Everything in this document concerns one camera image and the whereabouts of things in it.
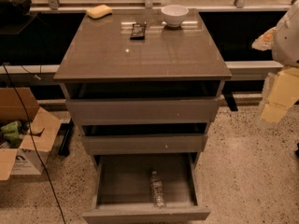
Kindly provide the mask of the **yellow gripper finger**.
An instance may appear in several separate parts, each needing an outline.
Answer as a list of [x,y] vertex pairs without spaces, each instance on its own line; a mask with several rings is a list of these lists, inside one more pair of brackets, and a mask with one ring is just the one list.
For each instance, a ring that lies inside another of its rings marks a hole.
[[266,32],[264,32],[262,35],[260,35],[257,39],[255,39],[251,46],[254,49],[257,49],[260,51],[270,50],[272,48],[273,36],[274,36],[275,31],[276,31],[275,27],[268,29]]
[[299,69],[287,67],[277,74],[269,73],[263,84],[262,96],[260,120],[279,123],[299,100]]

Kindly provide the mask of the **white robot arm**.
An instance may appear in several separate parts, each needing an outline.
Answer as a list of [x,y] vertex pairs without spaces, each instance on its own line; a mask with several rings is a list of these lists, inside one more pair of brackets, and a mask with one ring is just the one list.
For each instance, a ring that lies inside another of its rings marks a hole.
[[273,60],[283,65],[276,75],[268,74],[260,102],[259,121],[277,124],[299,100],[299,1],[251,46],[261,51],[270,49]]

